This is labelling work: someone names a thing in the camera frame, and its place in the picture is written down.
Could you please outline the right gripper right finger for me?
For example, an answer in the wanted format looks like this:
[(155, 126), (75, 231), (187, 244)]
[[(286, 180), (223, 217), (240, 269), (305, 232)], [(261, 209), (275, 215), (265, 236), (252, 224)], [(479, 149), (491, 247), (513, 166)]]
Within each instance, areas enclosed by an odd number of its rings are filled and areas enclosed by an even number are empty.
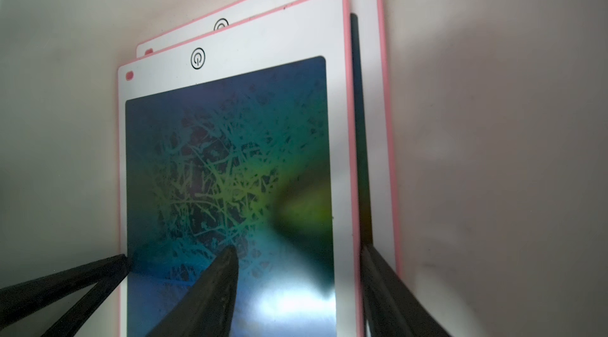
[(373, 245), (363, 247), (360, 268), (364, 315), (372, 336), (450, 336)]

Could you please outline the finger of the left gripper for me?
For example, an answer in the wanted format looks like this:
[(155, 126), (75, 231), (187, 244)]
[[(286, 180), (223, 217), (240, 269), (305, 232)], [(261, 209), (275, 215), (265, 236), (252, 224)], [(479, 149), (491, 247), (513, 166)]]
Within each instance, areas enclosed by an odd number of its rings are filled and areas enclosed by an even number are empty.
[(58, 319), (42, 337), (72, 337), (123, 281), (123, 275), (103, 278)]
[(78, 290), (88, 286), (93, 288), (103, 278), (123, 275), (124, 280), (129, 272), (130, 262), (120, 254), (2, 288), (1, 328), (5, 329)]

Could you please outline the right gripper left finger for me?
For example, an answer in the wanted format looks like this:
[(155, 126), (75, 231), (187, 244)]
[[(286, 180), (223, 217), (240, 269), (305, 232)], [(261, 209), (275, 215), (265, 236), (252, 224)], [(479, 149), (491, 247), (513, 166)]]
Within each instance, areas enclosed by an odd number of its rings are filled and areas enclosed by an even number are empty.
[(238, 255), (227, 246), (149, 336), (228, 336), (238, 287)]

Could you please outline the pink writing tablet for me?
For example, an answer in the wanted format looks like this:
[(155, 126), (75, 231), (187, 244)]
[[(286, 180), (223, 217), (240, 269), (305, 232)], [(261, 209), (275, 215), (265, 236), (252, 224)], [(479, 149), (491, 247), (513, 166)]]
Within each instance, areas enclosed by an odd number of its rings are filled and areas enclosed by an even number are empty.
[(298, 0), (117, 70), (120, 335), (144, 336), (221, 251), (232, 336), (361, 336), (349, 0)]
[[(137, 57), (233, 25), (298, 0), (239, 0), (138, 44)], [(390, 111), (390, 73), (383, 0), (349, 0), (358, 18), (359, 55), (369, 172), (372, 236), (376, 250), (401, 270), (397, 175)]]

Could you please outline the white plastic storage box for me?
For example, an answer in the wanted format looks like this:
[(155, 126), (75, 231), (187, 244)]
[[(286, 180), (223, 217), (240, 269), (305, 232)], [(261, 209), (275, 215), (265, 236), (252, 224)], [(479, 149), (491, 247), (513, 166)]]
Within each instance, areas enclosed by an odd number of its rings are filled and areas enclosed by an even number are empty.
[[(117, 68), (237, 0), (1, 0), (1, 285), (113, 256)], [(401, 269), (456, 336), (607, 334), (607, 0), (384, 0)]]

